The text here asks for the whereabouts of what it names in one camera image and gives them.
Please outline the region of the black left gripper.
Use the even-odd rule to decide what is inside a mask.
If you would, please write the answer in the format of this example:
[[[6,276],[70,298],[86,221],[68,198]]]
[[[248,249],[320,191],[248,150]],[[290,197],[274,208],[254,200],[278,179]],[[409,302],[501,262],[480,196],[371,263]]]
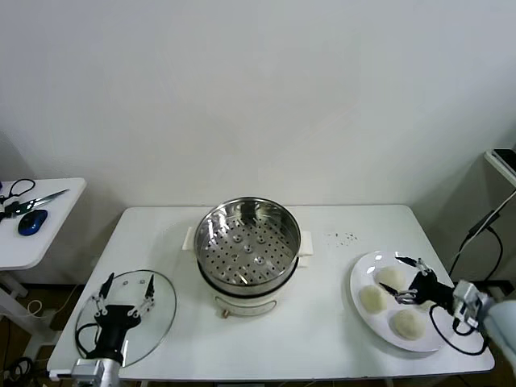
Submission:
[[[102,284],[97,294],[91,298],[97,308],[94,313],[95,322],[100,327],[100,334],[95,345],[96,358],[123,358],[123,344],[127,332],[140,325],[141,318],[155,305],[154,276],[148,280],[144,299],[138,305],[108,305],[106,299],[114,280],[111,273]]]

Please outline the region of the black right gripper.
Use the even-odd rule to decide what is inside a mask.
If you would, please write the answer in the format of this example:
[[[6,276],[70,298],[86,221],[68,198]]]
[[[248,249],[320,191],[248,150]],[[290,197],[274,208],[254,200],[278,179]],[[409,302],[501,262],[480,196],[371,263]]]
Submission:
[[[445,310],[453,307],[454,289],[438,281],[432,269],[422,258],[414,259],[409,256],[396,256],[396,260],[416,268],[419,273],[415,276],[408,290],[398,291],[395,288],[380,283],[380,286],[401,305],[422,305],[425,302],[434,302]]]

